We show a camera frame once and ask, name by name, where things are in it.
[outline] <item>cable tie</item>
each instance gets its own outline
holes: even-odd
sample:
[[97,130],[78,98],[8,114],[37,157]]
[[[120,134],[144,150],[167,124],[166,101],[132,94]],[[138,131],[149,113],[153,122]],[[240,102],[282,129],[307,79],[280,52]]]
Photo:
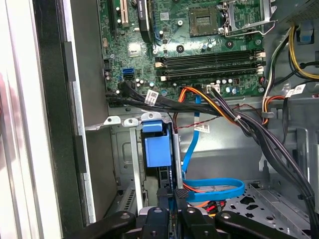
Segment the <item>cable tie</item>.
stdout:
[[240,117],[240,116],[237,116],[237,117],[234,119],[234,121],[237,122],[237,121],[240,120],[240,119],[241,119],[241,117]]

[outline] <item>blue connector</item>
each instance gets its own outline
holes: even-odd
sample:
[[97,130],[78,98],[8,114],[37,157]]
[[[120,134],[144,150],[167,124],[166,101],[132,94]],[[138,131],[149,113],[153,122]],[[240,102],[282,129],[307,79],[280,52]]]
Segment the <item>blue connector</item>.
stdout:
[[125,74],[134,74],[134,68],[132,67],[132,68],[123,68],[122,69],[122,73],[123,73],[123,75],[125,75]]

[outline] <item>silver metal bracket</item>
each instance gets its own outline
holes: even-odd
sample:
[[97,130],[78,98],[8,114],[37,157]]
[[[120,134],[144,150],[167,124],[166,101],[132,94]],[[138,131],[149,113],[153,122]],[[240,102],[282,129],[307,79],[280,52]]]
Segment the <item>silver metal bracket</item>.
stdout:
[[[223,2],[223,9],[225,10],[227,21],[224,25],[224,31],[220,31],[220,33],[224,34],[225,37],[237,37],[237,36],[243,36],[243,35],[249,35],[249,34],[255,34],[260,33],[261,35],[268,34],[276,25],[276,20],[271,20],[272,15],[277,10],[276,6],[271,6],[271,3],[275,2],[276,0],[260,0],[260,11],[261,15],[264,20],[255,22],[252,24],[247,24],[243,26],[242,28],[237,28],[235,23],[235,3],[236,0],[232,1],[224,1]],[[268,30],[265,30],[265,25],[271,24],[271,27]],[[254,30],[251,32],[242,32],[239,34],[233,34],[234,32],[238,31],[247,31],[251,28],[255,28],[261,26],[262,30]]]
[[140,118],[129,118],[121,120],[119,116],[109,116],[107,119],[100,124],[90,125],[85,127],[86,131],[97,131],[113,125],[122,125],[123,127],[138,127],[142,122],[163,120],[165,123],[169,123],[170,120],[166,119],[159,112],[147,112],[141,115]]

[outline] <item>cable label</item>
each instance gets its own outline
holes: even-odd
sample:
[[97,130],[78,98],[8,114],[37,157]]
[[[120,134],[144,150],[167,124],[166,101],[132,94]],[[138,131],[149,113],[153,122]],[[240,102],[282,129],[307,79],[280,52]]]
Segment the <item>cable label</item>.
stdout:
[[286,94],[286,98],[289,98],[293,95],[301,94],[304,91],[305,87],[306,87],[306,84],[303,84],[303,85],[297,86],[294,89],[289,90],[288,93]]
[[208,124],[195,125],[194,131],[199,131],[199,132],[203,132],[203,133],[210,133],[209,125]]
[[156,103],[156,100],[158,99],[158,96],[159,96],[158,92],[149,90],[145,97],[144,103],[150,106],[154,106]]

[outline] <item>cable bundle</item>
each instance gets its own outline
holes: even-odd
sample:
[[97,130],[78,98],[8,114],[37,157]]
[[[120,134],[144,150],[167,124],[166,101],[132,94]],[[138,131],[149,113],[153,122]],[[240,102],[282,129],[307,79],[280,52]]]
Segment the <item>cable bundle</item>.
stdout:
[[[270,131],[264,128],[261,123],[242,112],[231,109],[228,103],[214,89],[212,89],[212,96],[216,102],[203,91],[192,87],[185,87],[181,92],[180,101],[183,101],[186,91],[191,91],[201,96],[208,103],[207,105],[186,104],[159,96],[154,107],[146,105],[144,103],[145,97],[138,94],[125,82],[122,83],[122,90],[129,97],[133,98],[133,100],[123,99],[119,96],[108,97],[108,100],[121,103],[125,102],[125,104],[150,111],[175,113],[198,112],[223,116],[230,123],[239,126],[246,136],[253,137],[256,143],[260,145],[263,154],[271,166],[296,186],[308,210],[312,238],[319,238],[319,218],[318,214],[315,213],[315,197],[310,183],[283,144]],[[282,158],[287,161],[289,167],[284,163]]]

